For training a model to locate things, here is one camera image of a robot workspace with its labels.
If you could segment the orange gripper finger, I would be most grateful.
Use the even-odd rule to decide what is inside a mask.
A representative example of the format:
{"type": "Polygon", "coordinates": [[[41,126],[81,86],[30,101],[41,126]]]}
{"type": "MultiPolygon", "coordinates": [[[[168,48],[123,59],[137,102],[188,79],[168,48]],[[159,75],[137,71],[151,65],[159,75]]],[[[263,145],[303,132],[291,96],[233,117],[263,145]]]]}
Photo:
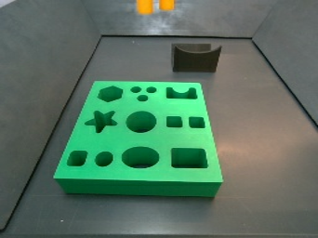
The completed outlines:
{"type": "Polygon", "coordinates": [[[152,0],[136,0],[136,11],[141,15],[152,13],[152,0]]]}
{"type": "Polygon", "coordinates": [[[159,8],[171,11],[175,8],[175,0],[159,0],[159,8]]]}

